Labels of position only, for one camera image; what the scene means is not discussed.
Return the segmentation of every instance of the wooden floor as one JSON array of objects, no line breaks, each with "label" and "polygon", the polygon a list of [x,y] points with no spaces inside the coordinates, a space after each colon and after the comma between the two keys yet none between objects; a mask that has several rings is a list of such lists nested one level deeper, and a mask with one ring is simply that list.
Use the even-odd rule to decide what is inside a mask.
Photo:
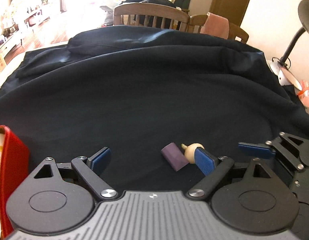
[{"label": "wooden floor", "polygon": [[14,47],[6,56],[8,64],[16,55],[32,49],[47,47],[50,44],[68,41],[76,34],[100,27],[105,11],[94,4],[83,5],[73,11],[52,15],[26,35],[23,44]]}]

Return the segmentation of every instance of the orange towel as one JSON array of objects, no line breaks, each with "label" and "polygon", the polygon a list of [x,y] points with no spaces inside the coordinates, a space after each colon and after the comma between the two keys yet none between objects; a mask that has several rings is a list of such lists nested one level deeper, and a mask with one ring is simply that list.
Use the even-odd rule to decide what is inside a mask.
[{"label": "orange towel", "polygon": [[208,18],[202,26],[200,33],[228,39],[228,19],[213,13],[208,13]]}]

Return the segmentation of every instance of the purple block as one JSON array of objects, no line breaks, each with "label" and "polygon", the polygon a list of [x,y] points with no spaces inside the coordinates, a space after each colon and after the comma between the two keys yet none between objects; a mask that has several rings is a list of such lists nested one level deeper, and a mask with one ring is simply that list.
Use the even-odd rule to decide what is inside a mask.
[{"label": "purple block", "polygon": [[161,150],[161,153],[175,171],[180,170],[189,163],[175,143],[168,144]]}]

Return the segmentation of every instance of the lamp head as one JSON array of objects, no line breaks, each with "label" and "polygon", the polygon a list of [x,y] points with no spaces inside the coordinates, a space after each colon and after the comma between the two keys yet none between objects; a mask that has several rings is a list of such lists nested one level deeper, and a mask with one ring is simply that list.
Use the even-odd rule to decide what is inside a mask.
[{"label": "lamp head", "polygon": [[299,3],[298,15],[302,26],[309,33],[309,0],[302,0]]}]

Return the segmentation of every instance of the chair backrest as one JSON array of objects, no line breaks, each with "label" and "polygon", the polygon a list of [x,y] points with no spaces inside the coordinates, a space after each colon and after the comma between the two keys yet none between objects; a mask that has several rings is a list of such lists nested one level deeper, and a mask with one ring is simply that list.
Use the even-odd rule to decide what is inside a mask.
[{"label": "chair backrest", "polygon": [[249,39],[248,33],[246,33],[242,28],[240,28],[239,26],[237,26],[233,23],[229,23],[228,40],[234,40],[234,39],[236,39],[236,37],[241,38],[240,42],[242,42],[242,43],[247,43],[247,41]]},{"label": "chair backrest", "polygon": [[208,15],[206,14],[190,16],[187,32],[188,33],[200,33],[201,27],[205,24],[207,18],[208,18]]},{"label": "chair backrest", "polygon": [[126,19],[127,25],[132,25],[131,15],[133,16],[132,18],[134,18],[135,15],[136,26],[140,26],[140,19],[141,22],[143,22],[144,27],[149,25],[150,27],[157,27],[157,21],[158,23],[160,21],[161,24],[159,26],[161,29],[167,27],[173,29],[174,21],[177,21],[180,22],[179,30],[182,32],[186,31],[189,22],[189,15],[185,12],[170,6],[153,3],[124,3],[116,6],[113,10],[114,25],[125,24],[125,15],[128,15],[128,18]]}]

